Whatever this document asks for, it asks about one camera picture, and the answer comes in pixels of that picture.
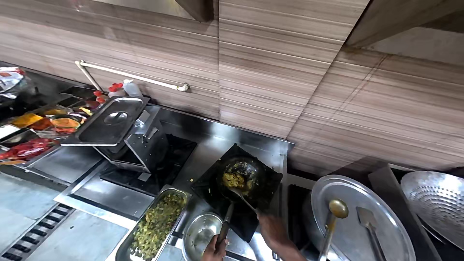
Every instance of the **perforated steel lid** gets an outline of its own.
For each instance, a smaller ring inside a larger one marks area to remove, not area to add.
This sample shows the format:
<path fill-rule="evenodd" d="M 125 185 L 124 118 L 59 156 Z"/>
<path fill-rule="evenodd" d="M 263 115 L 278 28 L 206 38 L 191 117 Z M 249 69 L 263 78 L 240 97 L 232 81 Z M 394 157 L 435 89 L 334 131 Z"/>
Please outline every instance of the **perforated steel lid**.
<path fill-rule="evenodd" d="M 464 179 L 433 171 L 415 171 L 401 187 L 417 215 L 464 250 Z"/>

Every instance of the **green vegetable stir-fry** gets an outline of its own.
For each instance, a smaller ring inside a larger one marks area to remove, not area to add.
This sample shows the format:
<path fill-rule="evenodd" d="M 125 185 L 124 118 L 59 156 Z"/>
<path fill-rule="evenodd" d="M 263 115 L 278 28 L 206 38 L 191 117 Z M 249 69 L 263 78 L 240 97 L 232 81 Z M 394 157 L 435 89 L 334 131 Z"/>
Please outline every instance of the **green vegetable stir-fry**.
<path fill-rule="evenodd" d="M 171 231 L 185 203 L 184 197 L 168 194 L 156 207 L 147 210 L 134 233 L 132 253 L 145 260 L 153 258 Z"/>

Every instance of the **floor drain grate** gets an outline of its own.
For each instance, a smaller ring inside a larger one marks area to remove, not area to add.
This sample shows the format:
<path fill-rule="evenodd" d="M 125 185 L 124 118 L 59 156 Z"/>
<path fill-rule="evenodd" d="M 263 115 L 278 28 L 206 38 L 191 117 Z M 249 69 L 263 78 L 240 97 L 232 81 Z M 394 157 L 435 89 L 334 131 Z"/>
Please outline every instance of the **floor drain grate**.
<path fill-rule="evenodd" d="M 74 210 L 57 203 L 2 253 L 0 261 L 24 261 Z"/>

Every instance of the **human hand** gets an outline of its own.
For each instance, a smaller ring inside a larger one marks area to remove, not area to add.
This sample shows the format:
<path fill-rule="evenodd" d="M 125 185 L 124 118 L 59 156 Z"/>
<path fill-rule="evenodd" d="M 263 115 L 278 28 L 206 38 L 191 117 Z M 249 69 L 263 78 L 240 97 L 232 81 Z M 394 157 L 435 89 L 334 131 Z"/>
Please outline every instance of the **human hand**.
<path fill-rule="evenodd" d="M 288 239 L 284 223 L 280 218 L 272 215 L 258 214 L 261 235 L 272 251 L 279 253 L 284 248 L 292 248 L 294 244 Z"/>
<path fill-rule="evenodd" d="M 226 245 L 229 241 L 224 239 L 219 245 L 219 248 L 216 249 L 217 240 L 218 235 L 213 236 L 203 252 L 201 261 L 222 261 L 222 259 L 226 256 Z"/>

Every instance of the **white pipe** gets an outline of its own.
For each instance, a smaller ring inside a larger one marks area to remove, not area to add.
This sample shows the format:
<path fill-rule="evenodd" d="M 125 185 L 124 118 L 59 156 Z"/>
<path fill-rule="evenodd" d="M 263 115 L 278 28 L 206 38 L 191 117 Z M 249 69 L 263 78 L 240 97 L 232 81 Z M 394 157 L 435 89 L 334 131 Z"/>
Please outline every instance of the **white pipe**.
<path fill-rule="evenodd" d="M 84 73 L 84 75 L 87 77 L 87 79 L 89 79 L 89 81 L 93 84 L 93 86 L 95 86 L 95 88 L 99 91 L 102 91 L 102 88 L 100 87 L 100 85 L 98 85 L 98 83 L 95 81 L 95 79 L 90 75 L 90 73 L 87 71 L 87 69 L 85 69 L 81 63 L 82 61 L 75 61 L 74 63 L 76 63 L 76 65 L 79 67 L 79 69 L 81 69 L 81 71 Z"/>
<path fill-rule="evenodd" d="M 79 64 L 79 65 L 85 66 L 85 67 L 99 69 L 99 70 L 106 71 L 106 72 L 112 72 L 112 73 L 115 73 L 115 74 L 126 76 L 128 78 L 138 79 L 138 80 L 141 80 L 141 81 L 149 82 L 149 83 L 156 84 L 156 85 L 161 85 L 161 86 L 171 88 L 171 89 L 174 89 L 174 90 L 178 90 L 178 91 L 187 91 L 188 89 L 190 89 L 190 86 L 187 83 L 184 83 L 184 85 L 182 85 L 182 86 L 177 86 L 177 85 L 167 84 L 167 83 L 155 81 L 155 80 L 152 80 L 152 79 L 149 79 L 149 78 L 137 76 L 137 75 L 134 75 L 134 74 L 130 74 L 130 73 L 126 73 L 126 72 L 106 68 L 106 67 L 103 67 L 103 66 L 88 64 L 88 63 L 86 63 L 84 61 L 80 61 L 80 62 L 76 61 L 76 64 Z"/>

